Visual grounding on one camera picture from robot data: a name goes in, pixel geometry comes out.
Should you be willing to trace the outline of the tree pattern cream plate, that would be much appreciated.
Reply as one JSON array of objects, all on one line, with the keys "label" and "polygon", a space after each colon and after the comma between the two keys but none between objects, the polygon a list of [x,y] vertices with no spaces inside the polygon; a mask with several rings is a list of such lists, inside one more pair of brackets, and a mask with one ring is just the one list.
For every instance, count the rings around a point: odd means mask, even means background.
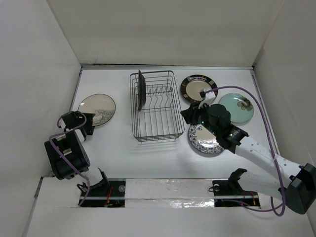
[{"label": "tree pattern cream plate", "polygon": [[78,106],[82,113],[94,114],[93,126],[101,126],[112,119],[116,111],[114,100],[106,94],[94,94],[86,97]]}]

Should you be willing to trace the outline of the teal flower plate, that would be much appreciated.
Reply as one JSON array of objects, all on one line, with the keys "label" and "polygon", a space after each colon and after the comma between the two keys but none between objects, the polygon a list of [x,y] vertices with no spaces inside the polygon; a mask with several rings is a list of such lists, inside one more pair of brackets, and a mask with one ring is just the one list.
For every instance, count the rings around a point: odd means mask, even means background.
[{"label": "teal flower plate", "polygon": [[254,107],[250,100],[237,93],[224,95],[219,104],[225,106],[231,114],[231,122],[233,123],[248,122],[254,115]]}]

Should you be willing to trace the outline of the brown rimmed cream plate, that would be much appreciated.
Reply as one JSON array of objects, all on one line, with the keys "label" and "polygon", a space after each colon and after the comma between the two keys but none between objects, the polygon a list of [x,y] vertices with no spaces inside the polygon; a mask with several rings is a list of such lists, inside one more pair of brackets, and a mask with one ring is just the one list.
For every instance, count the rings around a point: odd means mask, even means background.
[{"label": "brown rimmed cream plate", "polygon": [[140,112],[146,104],[146,80],[142,72],[138,71],[138,111]]}]

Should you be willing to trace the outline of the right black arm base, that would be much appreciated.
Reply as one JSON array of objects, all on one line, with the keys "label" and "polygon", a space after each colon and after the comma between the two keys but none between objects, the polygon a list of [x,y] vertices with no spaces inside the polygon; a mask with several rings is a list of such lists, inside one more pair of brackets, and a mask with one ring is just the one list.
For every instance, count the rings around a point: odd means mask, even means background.
[{"label": "right black arm base", "polygon": [[[257,192],[244,191],[239,188],[229,186],[228,179],[213,180],[208,191],[213,193],[213,196],[259,196]],[[215,207],[236,207],[246,203],[250,207],[260,207],[259,198],[250,199],[214,199]]]}]

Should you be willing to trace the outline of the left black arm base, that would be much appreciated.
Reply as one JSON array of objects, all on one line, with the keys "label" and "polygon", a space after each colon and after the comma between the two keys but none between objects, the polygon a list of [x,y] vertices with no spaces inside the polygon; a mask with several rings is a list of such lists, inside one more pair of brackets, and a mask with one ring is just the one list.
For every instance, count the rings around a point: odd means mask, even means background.
[{"label": "left black arm base", "polygon": [[125,179],[110,179],[109,186],[90,188],[90,192],[81,207],[125,207]]}]

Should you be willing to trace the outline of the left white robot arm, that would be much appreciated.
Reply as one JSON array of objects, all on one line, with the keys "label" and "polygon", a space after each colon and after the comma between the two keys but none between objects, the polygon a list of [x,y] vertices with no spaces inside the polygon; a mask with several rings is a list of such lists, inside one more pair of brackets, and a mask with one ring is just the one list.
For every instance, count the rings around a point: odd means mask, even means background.
[{"label": "left white robot arm", "polygon": [[89,170],[90,160],[82,142],[87,136],[93,135],[94,117],[95,113],[70,111],[58,119],[57,127],[62,132],[50,136],[44,143],[52,172],[57,179],[70,180],[80,175],[88,180],[88,175],[84,173]]}]

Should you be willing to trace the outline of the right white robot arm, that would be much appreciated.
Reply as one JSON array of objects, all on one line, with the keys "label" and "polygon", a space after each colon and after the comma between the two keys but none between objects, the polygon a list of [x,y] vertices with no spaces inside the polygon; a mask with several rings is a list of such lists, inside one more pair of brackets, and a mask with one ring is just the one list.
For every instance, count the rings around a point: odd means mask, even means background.
[{"label": "right white robot arm", "polygon": [[256,191],[282,200],[298,214],[305,214],[316,199],[316,168],[310,163],[300,165],[256,142],[248,133],[231,123],[231,114],[223,105],[191,104],[181,111],[185,122],[202,125],[215,137],[225,150],[243,157],[265,170],[269,177],[261,177],[239,168],[228,182],[233,194]]}]

